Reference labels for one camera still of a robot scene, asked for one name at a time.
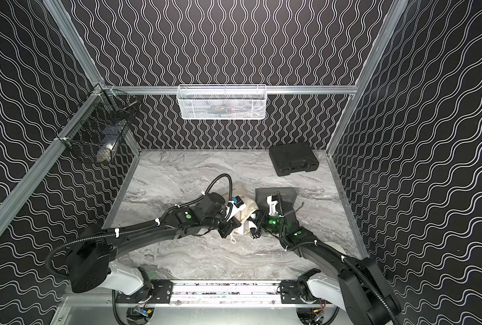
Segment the white hair dryer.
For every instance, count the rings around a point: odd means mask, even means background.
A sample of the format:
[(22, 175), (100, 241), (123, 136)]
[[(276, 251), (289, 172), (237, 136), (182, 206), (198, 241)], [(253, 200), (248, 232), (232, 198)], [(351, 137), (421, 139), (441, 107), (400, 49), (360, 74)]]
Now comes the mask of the white hair dryer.
[(261, 236), (260, 221), (258, 220), (255, 213), (253, 213), (248, 219), (248, 225), (250, 230), (250, 235), (253, 239), (257, 239)]

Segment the grey hair dryer bag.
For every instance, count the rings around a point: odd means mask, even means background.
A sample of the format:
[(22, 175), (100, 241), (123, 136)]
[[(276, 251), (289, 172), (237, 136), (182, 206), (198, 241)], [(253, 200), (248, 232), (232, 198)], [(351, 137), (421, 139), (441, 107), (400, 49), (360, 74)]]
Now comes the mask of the grey hair dryer bag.
[(286, 215), (288, 211), (293, 209), (295, 201), (299, 194), (299, 188), (295, 187), (281, 187), (281, 188), (257, 188), (255, 190), (255, 201), (260, 210), (270, 212), (271, 204), (268, 202), (268, 197), (274, 197), (271, 202), (276, 201), (277, 213)]

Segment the beige hair dryer bag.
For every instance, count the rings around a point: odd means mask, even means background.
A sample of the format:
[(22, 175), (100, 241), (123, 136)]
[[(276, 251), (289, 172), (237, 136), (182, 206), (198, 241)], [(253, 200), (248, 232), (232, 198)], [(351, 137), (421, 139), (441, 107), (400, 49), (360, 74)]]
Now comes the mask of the beige hair dryer bag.
[(242, 236), (249, 232), (249, 218), (258, 209), (255, 199), (245, 190), (241, 183), (235, 183), (232, 188), (232, 198), (229, 198), (229, 187), (220, 192), (226, 201), (226, 208), (220, 217), (218, 233), (222, 238)]

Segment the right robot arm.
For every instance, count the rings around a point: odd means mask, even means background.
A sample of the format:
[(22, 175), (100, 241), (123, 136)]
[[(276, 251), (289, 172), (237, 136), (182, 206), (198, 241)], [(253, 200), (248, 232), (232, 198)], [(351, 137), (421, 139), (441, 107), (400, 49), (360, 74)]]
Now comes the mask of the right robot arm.
[(399, 324), (400, 304), (378, 265), (369, 258), (359, 260), (322, 242), (301, 226), (291, 211), (271, 216), (266, 210), (250, 218), (253, 235), (265, 231), (275, 236), (283, 249), (313, 262), (320, 273), (335, 276), (342, 303), (353, 324)]

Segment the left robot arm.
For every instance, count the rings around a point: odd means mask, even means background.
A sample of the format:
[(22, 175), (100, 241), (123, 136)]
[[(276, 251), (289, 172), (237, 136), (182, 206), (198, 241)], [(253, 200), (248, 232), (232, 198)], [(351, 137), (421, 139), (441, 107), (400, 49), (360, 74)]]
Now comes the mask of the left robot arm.
[(197, 199), (167, 209), (161, 217), (127, 227), (88, 228), (81, 237), (53, 249), (46, 257), (48, 271), (70, 281), (72, 291), (84, 293), (109, 288), (132, 295), (150, 279), (138, 268), (126, 268), (117, 259), (157, 242), (217, 231), (227, 238), (241, 223), (234, 217), (240, 199), (234, 197), (232, 177), (218, 175)]

